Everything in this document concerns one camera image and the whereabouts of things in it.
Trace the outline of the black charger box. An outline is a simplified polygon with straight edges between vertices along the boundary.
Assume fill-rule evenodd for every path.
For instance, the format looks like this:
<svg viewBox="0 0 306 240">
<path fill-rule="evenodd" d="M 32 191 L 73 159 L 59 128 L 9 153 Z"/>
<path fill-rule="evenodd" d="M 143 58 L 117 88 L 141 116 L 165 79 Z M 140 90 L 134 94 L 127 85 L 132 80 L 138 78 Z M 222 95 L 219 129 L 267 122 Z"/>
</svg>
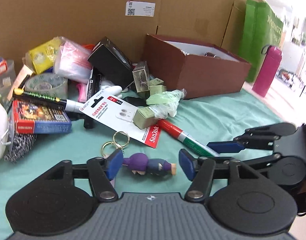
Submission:
<svg viewBox="0 0 306 240">
<path fill-rule="evenodd" d="M 129 87 L 134 81 L 132 62 L 107 37 L 99 41 L 87 60 L 105 78 L 122 89 Z"/>
</svg>

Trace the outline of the green disc in bag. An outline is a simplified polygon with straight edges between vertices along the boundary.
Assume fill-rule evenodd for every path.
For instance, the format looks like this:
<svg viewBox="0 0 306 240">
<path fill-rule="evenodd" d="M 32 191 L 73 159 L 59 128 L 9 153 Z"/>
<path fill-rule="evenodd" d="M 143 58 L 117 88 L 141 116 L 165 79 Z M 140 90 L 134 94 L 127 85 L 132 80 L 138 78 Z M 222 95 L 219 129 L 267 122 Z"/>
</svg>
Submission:
<svg viewBox="0 0 306 240">
<path fill-rule="evenodd" d="M 165 91 L 153 94 L 146 99 L 146 104 L 153 111 L 154 117 L 158 119 L 167 119 L 175 117 L 179 102 L 186 96 L 186 90 Z"/>
</svg>

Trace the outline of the large cardboard box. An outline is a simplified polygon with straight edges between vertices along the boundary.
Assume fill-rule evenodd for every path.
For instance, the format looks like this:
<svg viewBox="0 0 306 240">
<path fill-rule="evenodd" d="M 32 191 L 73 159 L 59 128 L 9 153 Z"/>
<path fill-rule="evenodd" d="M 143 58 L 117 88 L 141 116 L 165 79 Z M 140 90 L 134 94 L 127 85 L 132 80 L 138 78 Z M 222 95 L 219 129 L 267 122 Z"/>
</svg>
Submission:
<svg viewBox="0 0 306 240">
<path fill-rule="evenodd" d="M 126 16 L 127 1 L 155 3 L 154 16 Z M 14 60 L 20 69 L 27 51 L 54 37 L 78 44 L 108 37 L 138 61 L 147 34 L 208 42 L 237 53 L 246 1 L 0 0 L 0 56 Z"/>
</svg>

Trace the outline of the SanDisk card package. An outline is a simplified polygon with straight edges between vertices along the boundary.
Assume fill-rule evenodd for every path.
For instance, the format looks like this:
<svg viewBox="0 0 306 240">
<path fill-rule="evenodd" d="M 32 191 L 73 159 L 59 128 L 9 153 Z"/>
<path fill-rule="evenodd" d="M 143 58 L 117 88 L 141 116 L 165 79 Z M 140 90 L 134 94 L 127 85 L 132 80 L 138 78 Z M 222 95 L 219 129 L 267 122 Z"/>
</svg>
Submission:
<svg viewBox="0 0 306 240">
<path fill-rule="evenodd" d="M 108 89 L 100 90 L 80 108 L 80 111 L 116 132 L 125 132 L 132 139 L 156 148 L 160 136 L 157 125 L 140 129 L 133 117 L 137 107 L 110 94 Z"/>
</svg>

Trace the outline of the red green marker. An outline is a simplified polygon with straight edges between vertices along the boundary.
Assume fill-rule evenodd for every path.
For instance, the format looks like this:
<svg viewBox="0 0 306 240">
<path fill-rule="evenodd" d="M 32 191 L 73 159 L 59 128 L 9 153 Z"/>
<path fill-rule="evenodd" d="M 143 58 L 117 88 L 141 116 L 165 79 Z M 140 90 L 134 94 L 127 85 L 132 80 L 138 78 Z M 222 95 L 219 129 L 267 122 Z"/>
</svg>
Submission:
<svg viewBox="0 0 306 240">
<path fill-rule="evenodd" d="M 210 147 L 201 144 L 197 140 L 193 139 L 188 133 L 185 133 L 179 127 L 175 126 L 171 122 L 167 121 L 166 119 L 158 120 L 158 126 L 167 132 L 169 135 L 180 141 L 186 147 L 190 148 L 199 156 L 204 157 L 219 157 L 220 155 L 212 150 Z"/>
</svg>

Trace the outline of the black long box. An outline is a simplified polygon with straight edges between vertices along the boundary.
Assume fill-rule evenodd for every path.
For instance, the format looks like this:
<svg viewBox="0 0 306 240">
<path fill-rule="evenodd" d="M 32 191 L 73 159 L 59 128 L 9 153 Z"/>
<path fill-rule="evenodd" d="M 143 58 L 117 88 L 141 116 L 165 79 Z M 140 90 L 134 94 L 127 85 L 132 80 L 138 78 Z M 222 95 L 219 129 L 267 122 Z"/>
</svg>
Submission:
<svg viewBox="0 0 306 240">
<path fill-rule="evenodd" d="M 87 100 L 90 99 L 94 94 L 96 94 L 101 89 L 101 79 L 102 75 L 97 68 L 93 67 L 91 77 L 88 83 L 87 89 Z M 85 115 L 84 118 L 84 128 L 93 129 L 93 119 Z"/>
</svg>

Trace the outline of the white rounded bottle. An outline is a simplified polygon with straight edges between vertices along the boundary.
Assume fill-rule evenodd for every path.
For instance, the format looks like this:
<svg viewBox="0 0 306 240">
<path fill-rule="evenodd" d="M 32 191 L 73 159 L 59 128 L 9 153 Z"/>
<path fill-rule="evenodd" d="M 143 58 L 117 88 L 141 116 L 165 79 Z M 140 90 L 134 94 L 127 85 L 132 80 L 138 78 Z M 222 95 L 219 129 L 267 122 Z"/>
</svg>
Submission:
<svg viewBox="0 0 306 240">
<path fill-rule="evenodd" d="M 117 98 L 122 98 L 122 88 L 120 86 L 102 86 L 101 93 L 114 95 Z"/>
</svg>

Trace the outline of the white shipping label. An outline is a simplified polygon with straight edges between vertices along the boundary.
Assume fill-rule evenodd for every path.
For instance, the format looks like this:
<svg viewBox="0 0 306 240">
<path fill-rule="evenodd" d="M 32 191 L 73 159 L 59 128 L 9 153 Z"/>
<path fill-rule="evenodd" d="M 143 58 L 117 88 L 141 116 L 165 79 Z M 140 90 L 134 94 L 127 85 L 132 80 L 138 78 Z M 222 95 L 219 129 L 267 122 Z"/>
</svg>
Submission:
<svg viewBox="0 0 306 240">
<path fill-rule="evenodd" d="M 155 3 L 141 1 L 127 1 L 125 8 L 126 16 L 153 17 L 155 11 Z"/>
</svg>

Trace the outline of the pink thermos bottle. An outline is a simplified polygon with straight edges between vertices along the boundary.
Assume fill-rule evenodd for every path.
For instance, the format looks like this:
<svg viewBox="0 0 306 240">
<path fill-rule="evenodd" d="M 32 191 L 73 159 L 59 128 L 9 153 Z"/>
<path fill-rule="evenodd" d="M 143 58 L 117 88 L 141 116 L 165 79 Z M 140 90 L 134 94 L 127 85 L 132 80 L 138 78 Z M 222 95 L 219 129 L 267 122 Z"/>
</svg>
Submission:
<svg viewBox="0 0 306 240">
<path fill-rule="evenodd" d="M 280 66 L 282 51 L 276 46 L 266 45 L 262 48 L 261 54 L 264 54 L 265 58 L 252 90 L 264 98 Z"/>
</svg>

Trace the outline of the green non-woven bag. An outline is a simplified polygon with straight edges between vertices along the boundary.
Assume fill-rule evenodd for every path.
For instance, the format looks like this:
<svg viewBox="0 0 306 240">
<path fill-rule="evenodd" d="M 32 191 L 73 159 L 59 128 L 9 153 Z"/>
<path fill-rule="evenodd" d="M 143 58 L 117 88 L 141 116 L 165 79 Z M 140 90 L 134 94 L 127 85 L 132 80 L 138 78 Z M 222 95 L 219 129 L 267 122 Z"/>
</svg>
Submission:
<svg viewBox="0 0 306 240">
<path fill-rule="evenodd" d="M 246 81 L 253 83 L 262 66 L 265 46 L 279 47 L 283 22 L 265 2 L 246 1 L 246 13 L 238 55 L 251 64 Z"/>
</svg>

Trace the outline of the purple figurine keychain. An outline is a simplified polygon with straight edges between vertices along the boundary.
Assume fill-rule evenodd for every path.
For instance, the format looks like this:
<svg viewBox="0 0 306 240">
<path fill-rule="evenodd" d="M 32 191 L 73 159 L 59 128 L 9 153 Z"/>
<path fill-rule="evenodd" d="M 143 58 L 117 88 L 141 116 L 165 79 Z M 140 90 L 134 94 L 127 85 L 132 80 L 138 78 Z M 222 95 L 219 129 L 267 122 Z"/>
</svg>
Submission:
<svg viewBox="0 0 306 240">
<path fill-rule="evenodd" d="M 124 144 L 120 144 L 116 141 L 116 136 L 122 134 L 127 138 Z M 129 144 L 130 137 L 123 131 L 114 133 L 112 141 L 105 142 L 101 146 L 100 153 L 103 157 L 108 158 L 110 154 L 106 154 L 104 149 L 106 146 L 112 145 L 117 150 L 121 150 L 122 153 L 124 148 Z M 177 167 L 175 163 L 169 163 L 168 161 L 160 158 L 149 158 L 144 153 L 134 153 L 130 157 L 123 158 L 122 165 L 130 170 L 133 174 L 145 175 L 147 173 L 154 174 L 156 176 L 176 175 Z"/>
</svg>

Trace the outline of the dark red shoe box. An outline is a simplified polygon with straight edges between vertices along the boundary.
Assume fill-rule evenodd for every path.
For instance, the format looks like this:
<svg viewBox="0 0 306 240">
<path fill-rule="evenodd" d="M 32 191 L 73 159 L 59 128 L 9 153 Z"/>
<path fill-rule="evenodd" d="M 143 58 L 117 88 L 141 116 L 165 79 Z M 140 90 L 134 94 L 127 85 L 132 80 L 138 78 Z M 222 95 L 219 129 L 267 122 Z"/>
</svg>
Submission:
<svg viewBox="0 0 306 240">
<path fill-rule="evenodd" d="M 169 90 L 185 89 L 186 98 L 238 93 L 251 64 L 211 43 L 148 34 L 142 60 Z"/>
</svg>

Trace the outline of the olive green small box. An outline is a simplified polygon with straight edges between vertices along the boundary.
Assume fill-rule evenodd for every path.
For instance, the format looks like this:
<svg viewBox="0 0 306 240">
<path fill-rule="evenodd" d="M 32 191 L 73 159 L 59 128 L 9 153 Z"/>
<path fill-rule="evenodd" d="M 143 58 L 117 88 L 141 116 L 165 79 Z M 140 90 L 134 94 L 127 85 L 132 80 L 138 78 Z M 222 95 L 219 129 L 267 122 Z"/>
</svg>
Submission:
<svg viewBox="0 0 306 240">
<path fill-rule="evenodd" d="M 150 107 L 137 108 L 133 117 L 133 123 L 140 129 L 148 128 L 157 123 L 158 119 Z"/>
</svg>

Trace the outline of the playing cards box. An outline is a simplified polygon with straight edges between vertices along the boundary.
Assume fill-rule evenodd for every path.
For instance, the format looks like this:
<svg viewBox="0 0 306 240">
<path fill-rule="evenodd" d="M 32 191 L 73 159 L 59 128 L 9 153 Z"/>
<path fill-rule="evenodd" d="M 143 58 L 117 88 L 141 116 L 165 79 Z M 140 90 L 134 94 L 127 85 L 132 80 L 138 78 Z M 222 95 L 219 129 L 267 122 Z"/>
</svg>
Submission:
<svg viewBox="0 0 306 240">
<path fill-rule="evenodd" d="M 62 134 L 72 129 L 71 120 L 61 109 L 16 99 L 11 113 L 18 134 Z"/>
</svg>

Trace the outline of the pink zip bags pack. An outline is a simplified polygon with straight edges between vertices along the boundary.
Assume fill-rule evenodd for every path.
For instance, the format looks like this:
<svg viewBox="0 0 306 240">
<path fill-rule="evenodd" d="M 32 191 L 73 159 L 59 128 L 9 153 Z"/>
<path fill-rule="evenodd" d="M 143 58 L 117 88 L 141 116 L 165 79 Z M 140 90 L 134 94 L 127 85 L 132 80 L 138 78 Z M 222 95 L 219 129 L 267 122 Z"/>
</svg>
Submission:
<svg viewBox="0 0 306 240">
<path fill-rule="evenodd" d="M 87 84 L 92 70 L 92 64 L 88 62 L 91 53 L 91 50 L 62 37 L 53 72 L 66 79 Z"/>
</svg>

